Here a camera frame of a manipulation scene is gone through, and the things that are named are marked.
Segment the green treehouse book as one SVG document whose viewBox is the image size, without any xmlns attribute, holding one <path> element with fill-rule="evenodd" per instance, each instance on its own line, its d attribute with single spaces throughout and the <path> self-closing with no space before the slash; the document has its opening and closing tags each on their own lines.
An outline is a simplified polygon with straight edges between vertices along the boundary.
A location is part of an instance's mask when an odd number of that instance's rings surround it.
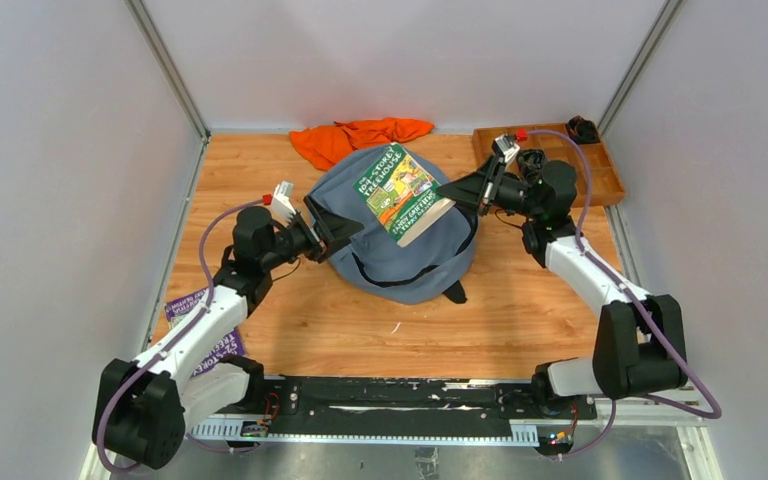
<svg viewBox="0 0 768 480">
<path fill-rule="evenodd" d="M 354 189 L 398 246 L 412 243 L 454 207 L 454 201 L 437 193 L 438 179 L 402 145 L 380 145 L 361 153 L 367 165 Z"/>
</svg>

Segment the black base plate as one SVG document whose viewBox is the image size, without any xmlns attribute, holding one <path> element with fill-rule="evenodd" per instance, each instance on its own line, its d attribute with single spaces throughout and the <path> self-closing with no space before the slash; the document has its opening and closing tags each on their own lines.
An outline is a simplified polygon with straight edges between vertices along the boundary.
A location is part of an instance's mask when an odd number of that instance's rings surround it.
<svg viewBox="0 0 768 480">
<path fill-rule="evenodd" d="M 261 404 L 230 406 L 199 440 L 539 446 L 596 419 L 591 399 L 550 400 L 523 380 L 270 376 Z"/>
</svg>

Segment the purple treehouse book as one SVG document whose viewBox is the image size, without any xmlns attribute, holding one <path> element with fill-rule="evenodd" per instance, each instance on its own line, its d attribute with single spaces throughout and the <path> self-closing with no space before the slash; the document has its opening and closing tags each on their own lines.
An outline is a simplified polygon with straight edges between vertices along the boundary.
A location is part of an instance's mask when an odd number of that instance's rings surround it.
<svg viewBox="0 0 768 480">
<path fill-rule="evenodd" d="M 164 314 L 170 329 L 174 328 L 198 306 L 201 298 L 206 294 L 206 291 L 206 288 L 202 288 L 183 297 L 173 299 L 165 304 Z M 237 326 L 217 341 L 210 352 L 194 369 L 192 377 L 196 377 L 212 370 L 221 359 L 229 355 L 246 355 L 244 343 Z"/>
</svg>

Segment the aluminium frame rail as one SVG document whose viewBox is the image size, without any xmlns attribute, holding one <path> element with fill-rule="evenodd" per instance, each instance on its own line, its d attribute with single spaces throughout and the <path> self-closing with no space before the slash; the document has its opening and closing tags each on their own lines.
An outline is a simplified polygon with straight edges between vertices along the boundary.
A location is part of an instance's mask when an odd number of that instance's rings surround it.
<svg viewBox="0 0 768 480">
<path fill-rule="evenodd" d="M 87 479 L 719 479 L 705 425 L 647 400 L 553 400 L 527 380 L 268 376 L 183 429 L 171 402 Z"/>
</svg>

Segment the rolled dark tie corner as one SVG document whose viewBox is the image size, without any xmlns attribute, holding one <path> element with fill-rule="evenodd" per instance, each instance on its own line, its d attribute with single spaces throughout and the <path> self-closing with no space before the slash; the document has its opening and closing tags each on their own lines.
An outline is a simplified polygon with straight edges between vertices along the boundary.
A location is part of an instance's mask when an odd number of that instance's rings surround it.
<svg viewBox="0 0 768 480">
<path fill-rule="evenodd" d="M 577 115 L 565 124 L 567 135 L 579 145 L 598 144 L 601 137 L 597 126 L 591 120 Z"/>
</svg>

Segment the blue grey backpack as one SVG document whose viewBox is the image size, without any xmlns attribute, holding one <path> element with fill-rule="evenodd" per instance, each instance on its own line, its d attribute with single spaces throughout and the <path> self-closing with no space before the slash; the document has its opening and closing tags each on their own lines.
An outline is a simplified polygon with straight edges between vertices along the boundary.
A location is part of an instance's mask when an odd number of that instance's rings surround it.
<svg viewBox="0 0 768 480">
<path fill-rule="evenodd" d="M 466 303 L 461 280 L 476 251 L 477 215 L 454 205 L 412 243 L 398 246 L 354 189 L 361 168 L 367 165 L 361 153 L 365 149 L 341 160 L 309 192 L 330 212 L 364 226 L 362 232 L 351 237 L 347 247 L 330 258 L 331 266 L 353 286 L 400 304 L 415 305 L 437 297 L 455 304 Z M 440 185 L 447 183 L 440 168 L 407 150 Z"/>
</svg>

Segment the orange cloth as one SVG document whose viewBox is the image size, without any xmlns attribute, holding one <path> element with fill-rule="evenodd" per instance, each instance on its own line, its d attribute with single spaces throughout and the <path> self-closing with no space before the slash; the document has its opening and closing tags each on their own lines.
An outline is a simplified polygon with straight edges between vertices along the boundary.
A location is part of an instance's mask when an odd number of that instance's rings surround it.
<svg viewBox="0 0 768 480">
<path fill-rule="evenodd" d="M 435 125 L 426 120 L 386 117 L 290 131 L 289 140 L 295 151 L 315 169 L 328 171 L 357 150 L 410 142 L 434 129 Z"/>
</svg>

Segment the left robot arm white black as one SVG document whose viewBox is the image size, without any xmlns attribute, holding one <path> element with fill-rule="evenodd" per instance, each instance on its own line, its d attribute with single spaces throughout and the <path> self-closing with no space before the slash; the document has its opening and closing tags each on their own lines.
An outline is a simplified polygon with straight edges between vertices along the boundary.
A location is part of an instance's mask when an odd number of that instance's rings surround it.
<svg viewBox="0 0 768 480">
<path fill-rule="evenodd" d="M 208 227 L 235 216 L 232 243 L 217 272 L 207 264 L 206 243 L 199 243 L 207 290 L 197 306 L 154 346 L 132 360 L 114 359 L 103 369 L 92 440 L 108 472 L 166 466 L 194 426 L 226 407 L 243 413 L 263 408 L 269 417 L 279 412 L 277 396 L 267 392 L 262 364 L 228 355 L 206 373 L 195 370 L 260 305 L 273 285 L 275 268 L 302 257 L 322 263 L 363 229 L 310 197 L 304 203 L 310 222 L 279 194 L 221 213 Z"/>
</svg>

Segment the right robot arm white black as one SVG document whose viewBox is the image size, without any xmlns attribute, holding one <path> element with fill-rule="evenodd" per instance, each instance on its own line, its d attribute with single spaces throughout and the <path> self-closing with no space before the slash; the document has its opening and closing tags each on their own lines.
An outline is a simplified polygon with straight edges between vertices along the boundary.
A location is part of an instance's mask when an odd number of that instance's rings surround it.
<svg viewBox="0 0 768 480">
<path fill-rule="evenodd" d="M 490 157 L 477 171 L 438 187 L 439 195 L 478 215 L 492 207 L 525 217 L 522 242 L 542 267 L 563 279 L 598 317 L 590 359 L 538 366 L 531 403 L 556 417 L 571 397 L 602 395 L 619 400 L 687 383 L 679 361 L 686 357 L 681 309 L 670 295 L 652 295 L 605 264 L 571 216 L 576 170 L 550 160 L 525 182 Z"/>
</svg>

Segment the rolled dark tie middle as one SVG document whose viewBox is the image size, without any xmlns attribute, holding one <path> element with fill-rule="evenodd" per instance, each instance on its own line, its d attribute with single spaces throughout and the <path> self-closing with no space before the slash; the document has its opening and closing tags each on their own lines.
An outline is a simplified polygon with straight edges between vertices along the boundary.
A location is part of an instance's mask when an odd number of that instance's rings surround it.
<svg viewBox="0 0 768 480">
<path fill-rule="evenodd" d="M 520 150 L 516 157 L 520 178 L 529 184 L 537 182 L 546 161 L 547 155 L 542 149 Z"/>
</svg>

